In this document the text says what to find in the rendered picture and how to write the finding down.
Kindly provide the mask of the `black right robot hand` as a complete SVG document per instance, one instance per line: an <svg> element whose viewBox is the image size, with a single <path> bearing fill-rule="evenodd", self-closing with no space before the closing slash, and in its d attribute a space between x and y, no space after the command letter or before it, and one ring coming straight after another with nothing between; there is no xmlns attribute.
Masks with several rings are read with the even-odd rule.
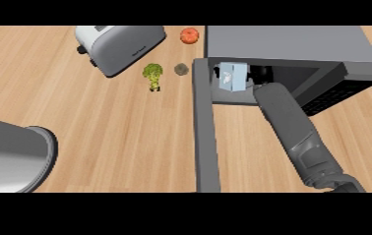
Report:
<svg viewBox="0 0 372 235"><path fill-rule="evenodd" d="M247 72L247 85L265 85L274 82L274 71L271 66L252 65Z"/></svg>

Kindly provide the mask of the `pale blue milk carton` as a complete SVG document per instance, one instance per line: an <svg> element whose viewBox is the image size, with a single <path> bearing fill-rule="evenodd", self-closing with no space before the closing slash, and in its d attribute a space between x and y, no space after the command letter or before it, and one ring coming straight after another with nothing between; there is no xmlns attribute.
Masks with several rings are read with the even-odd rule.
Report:
<svg viewBox="0 0 372 235"><path fill-rule="evenodd" d="M237 62L221 63L221 88L231 91L244 91L247 83L249 65Z"/></svg>

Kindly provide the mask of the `grey microwave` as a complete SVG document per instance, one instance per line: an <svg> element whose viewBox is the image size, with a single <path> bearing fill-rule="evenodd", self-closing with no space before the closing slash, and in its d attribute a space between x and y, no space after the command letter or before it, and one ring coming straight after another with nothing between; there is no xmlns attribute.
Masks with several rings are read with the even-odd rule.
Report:
<svg viewBox="0 0 372 235"><path fill-rule="evenodd" d="M311 116L372 88L372 44L359 26L209 26L206 58L212 67L263 68Z"/></svg>

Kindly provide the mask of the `dark grey microwave door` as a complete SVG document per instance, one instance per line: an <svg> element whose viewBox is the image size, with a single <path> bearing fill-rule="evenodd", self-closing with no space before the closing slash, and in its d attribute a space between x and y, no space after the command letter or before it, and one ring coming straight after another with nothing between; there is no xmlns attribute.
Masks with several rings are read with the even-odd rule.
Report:
<svg viewBox="0 0 372 235"><path fill-rule="evenodd" d="M222 191L209 60L193 64L197 192Z"/></svg>

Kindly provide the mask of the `small grey-brown round lump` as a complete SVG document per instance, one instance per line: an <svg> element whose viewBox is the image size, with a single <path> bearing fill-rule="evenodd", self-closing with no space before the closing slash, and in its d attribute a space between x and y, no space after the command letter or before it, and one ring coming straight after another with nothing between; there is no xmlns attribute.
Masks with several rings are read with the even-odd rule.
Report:
<svg viewBox="0 0 372 235"><path fill-rule="evenodd" d="M190 73L190 68L187 66L185 63L179 63L176 66L175 66L175 73L179 75L179 76L185 76L188 73Z"/></svg>

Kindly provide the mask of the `red tomato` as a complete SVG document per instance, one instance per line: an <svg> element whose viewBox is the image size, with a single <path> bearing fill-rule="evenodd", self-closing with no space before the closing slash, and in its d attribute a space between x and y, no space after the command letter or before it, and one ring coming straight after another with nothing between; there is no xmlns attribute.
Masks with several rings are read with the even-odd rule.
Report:
<svg viewBox="0 0 372 235"><path fill-rule="evenodd" d="M187 44L194 44L200 39L200 32L194 28L188 28L181 32L181 40Z"/></svg>

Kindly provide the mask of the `green broccoli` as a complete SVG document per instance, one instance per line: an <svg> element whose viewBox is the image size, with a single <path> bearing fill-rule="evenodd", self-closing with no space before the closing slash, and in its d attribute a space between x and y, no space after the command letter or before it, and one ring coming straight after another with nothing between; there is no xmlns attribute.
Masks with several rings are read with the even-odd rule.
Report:
<svg viewBox="0 0 372 235"><path fill-rule="evenodd" d="M163 75L163 67L156 64L150 63L142 71L142 76L150 80L150 90L159 91L160 90L160 76Z"/></svg>

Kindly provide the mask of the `silver toaster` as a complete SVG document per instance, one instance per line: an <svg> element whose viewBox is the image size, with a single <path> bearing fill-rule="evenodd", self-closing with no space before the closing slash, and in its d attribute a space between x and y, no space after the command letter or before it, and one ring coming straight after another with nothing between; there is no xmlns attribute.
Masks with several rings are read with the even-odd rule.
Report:
<svg viewBox="0 0 372 235"><path fill-rule="evenodd" d="M77 52L108 78L119 76L166 39L164 26L77 26Z"/></svg>

